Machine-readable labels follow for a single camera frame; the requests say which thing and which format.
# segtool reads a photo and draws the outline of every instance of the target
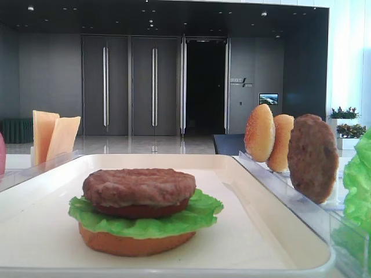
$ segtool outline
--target green lettuce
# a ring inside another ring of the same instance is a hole
[[[92,232],[107,232],[135,239],[162,238],[194,232],[216,223],[222,211],[221,201],[196,189],[187,208],[170,217],[128,220],[98,212],[84,197],[70,200],[68,214]]]
[[[368,130],[355,146],[357,154],[346,164],[343,184],[349,193],[345,197],[344,215],[354,224],[371,235],[371,130]],[[336,229],[334,243],[346,249],[358,262],[364,263],[365,243],[362,237],[355,236],[352,229]]]

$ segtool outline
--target yellow cheese slice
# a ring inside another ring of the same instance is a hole
[[[72,152],[81,117],[56,119],[46,161]]]
[[[34,121],[34,165],[46,162],[54,124],[59,114],[33,110]]]

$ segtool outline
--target open doorway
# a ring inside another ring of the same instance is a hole
[[[187,41],[186,136],[224,134],[226,40]]]

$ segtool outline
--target gray door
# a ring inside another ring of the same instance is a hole
[[[83,38],[85,135],[128,135],[128,41]]]
[[[176,39],[133,39],[133,134],[176,135]]]

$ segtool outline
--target ceiling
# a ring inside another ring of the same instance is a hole
[[[327,18],[328,9],[159,0],[0,0],[0,21],[20,32],[284,37],[319,17]]]

